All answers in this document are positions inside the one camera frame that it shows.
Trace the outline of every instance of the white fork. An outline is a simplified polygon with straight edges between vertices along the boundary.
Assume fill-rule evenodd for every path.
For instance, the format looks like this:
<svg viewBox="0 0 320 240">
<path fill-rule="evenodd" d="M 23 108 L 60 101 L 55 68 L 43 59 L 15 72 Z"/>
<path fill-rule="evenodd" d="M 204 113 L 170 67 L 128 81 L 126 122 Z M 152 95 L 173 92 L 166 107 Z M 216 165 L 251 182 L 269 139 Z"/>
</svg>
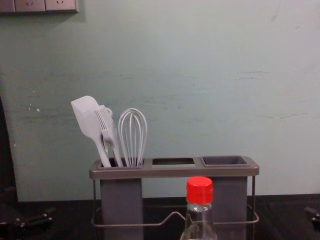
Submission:
<svg viewBox="0 0 320 240">
<path fill-rule="evenodd" d="M 120 156 L 117 135 L 115 133 L 114 121 L 112 119 L 111 109 L 105 107 L 104 105 L 99 106 L 95 110 L 95 113 L 99 119 L 101 126 L 101 133 L 105 142 L 107 142 L 113 149 L 114 159 L 118 167 L 123 167 L 123 163 Z"/>
</svg>

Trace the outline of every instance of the white whisk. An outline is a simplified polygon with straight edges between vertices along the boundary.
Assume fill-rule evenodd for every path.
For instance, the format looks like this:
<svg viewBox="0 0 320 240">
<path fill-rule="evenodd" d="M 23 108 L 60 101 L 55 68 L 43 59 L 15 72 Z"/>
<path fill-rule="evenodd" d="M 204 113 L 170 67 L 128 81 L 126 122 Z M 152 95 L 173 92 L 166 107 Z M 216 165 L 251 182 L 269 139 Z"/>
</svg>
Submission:
<svg viewBox="0 0 320 240">
<path fill-rule="evenodd" d="M 148 135 L 147 121 L 142 112 L 135 108 L 125 110 L 119 119 L 118 133 L 126 166 L 141 166 Z"/>
</svg>

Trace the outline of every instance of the white spatula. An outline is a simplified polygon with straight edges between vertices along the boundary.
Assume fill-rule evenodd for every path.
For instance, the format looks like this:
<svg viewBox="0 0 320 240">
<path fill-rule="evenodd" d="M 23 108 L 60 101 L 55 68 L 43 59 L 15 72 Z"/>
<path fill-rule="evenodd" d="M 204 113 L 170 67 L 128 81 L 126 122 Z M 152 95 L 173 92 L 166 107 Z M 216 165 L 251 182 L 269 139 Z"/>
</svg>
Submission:
<svg viewBox="0 0 320 240">
<path fill-rule="evenodd" d="M 95 109 L 99 107 L 97 101 L 91 96 L 83 96 L 72 101 L 71 105 L 81 132 L 94 141 L 102 165 L 104 167 L 111 167 L 102 143 L 100 122 L 95 113 Z"/>
</svg>

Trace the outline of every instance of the wall socket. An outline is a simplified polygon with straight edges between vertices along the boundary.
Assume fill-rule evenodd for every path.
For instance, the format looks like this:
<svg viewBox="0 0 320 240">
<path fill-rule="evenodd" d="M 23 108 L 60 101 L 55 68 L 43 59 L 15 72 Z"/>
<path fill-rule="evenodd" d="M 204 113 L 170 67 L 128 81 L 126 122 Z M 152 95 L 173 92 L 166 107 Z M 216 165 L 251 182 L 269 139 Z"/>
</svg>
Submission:
<svg viewBox="0 0 320 240">
<path fill-rule="evenodd" d="M 76 0 L 45 0 L 45 9 L 60 12 L 77 12 Z"/>
<path fill-rule="evenodd" d="M 15 11 L 14 0 L 0 0 L 0 13 L 14 13 Z"/>
<path fill-rule="evenodd" d="M 15 0 L 15 11 L 29 13 L 45 12 L 45 0 Z"/>
</svg>

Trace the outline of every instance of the plastic bottle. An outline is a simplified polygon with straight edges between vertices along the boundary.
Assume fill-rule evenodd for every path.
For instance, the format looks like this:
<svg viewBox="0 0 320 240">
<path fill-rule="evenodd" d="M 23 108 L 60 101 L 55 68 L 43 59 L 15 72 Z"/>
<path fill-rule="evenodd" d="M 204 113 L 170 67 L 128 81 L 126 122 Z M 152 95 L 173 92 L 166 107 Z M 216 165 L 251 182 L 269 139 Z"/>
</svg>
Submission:
<svg viewBox="0 0 320 240">
<path fill-rule="evenodd" d="M 190 177 L 186 183 L 185 228 L 180 240 L 218 240 L 212 222 L 213 183 L 204 176 Z"/>
</svg>

